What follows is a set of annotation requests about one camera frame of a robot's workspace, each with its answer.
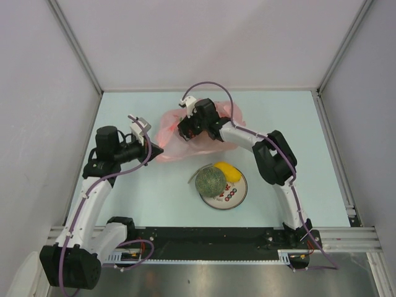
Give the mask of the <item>pink plastic bag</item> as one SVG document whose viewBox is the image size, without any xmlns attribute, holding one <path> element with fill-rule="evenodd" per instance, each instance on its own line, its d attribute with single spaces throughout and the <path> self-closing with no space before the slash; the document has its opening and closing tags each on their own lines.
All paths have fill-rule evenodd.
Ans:
<svg viewBox="0 0 396 297">
<path fill-rule="evenodd" d="M 182 109 L 169 110 L 160 119 L 160 126 L 155 134 L 155 142 L 163 149 L 155 160 L 159 163 L 179 161 L 194 155 L 206 155 L 237 148 L 235 144 L 212 140 L 207 132 L 202 132 L 192 140 L 184 140 L 178 132 L 178 124 L 186 112 Z"/>
</svg>

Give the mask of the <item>yellow fake mango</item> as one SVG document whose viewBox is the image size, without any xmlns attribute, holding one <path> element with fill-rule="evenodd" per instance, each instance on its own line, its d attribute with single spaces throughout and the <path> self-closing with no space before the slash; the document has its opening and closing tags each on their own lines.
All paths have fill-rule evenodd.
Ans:
<svg viewBox="0 0 396 297">
<path fill-rule="evenodd" d="M 229 163 L 221 161 L 215 163 L 213 166 L 221 170 L 226 180 L 230 183 L 237 183 L 242 178 L 241 172 Z"/>
</svg>

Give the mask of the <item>green netted fake melon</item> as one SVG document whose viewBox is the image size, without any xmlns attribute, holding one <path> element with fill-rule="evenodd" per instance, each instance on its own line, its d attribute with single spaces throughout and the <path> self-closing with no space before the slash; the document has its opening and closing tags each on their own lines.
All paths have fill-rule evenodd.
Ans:
<svg viewBox="0 0 396 297">
<path fill-rule="evenodd" d="M 188 184 L 194 183 L 196 191 L 202 197 L 216 197 L 224 192 L 227 185 L 225 174 L 212 164 L 199 168 L 188 180 Z"/>
</svg>

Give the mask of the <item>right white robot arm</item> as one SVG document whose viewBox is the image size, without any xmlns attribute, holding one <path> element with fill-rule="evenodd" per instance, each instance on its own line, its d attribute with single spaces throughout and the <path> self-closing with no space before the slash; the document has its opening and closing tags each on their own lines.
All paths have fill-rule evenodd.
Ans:
<svg viewBox="0 0 396 297">
<path fill-rule="evenodd" d="M 202 132 L 212 140 L 230 142 L 254 155 L 262 179 L 271 184 L 277 193 L 282 211 L 286 243 L 300 248 L 312 235 L 311 220 L 305 214 L 294 186 L 297 160 L 280 131 L 262 135 L 221 117 L 215 103 L 209 99 L 197 100 L 192 96 L 182 98 L 180 107 L 186 116 L 178 124 L 180 136 L 189 141 Z"/>
</svg>

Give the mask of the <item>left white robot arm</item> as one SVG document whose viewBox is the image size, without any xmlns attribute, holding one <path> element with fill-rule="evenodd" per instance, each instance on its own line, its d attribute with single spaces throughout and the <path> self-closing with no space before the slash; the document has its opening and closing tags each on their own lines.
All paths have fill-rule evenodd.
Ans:
<svg viewBox="0 0 396 297">
<path fill-rule="evenodd" d="M 116 178 L 125 174 L 121 166 L 138 160 L 143 167 L 163 153 L 162 148 L 151 143 L 147 135 L 150 128 L 143 118 L 133 118 L 130 140 L 115 126 L 97 129 L 96 146 L 83 169 L 78 201 L 55 243 L 40 251 L 40 262 L 51 286 L 93 289 L 111 253 L 119 245 L 128 248 L 136 242 L 131 218 L 112 217 L 99 235 L 94 236 L 93 231 Z"/>
</svg>

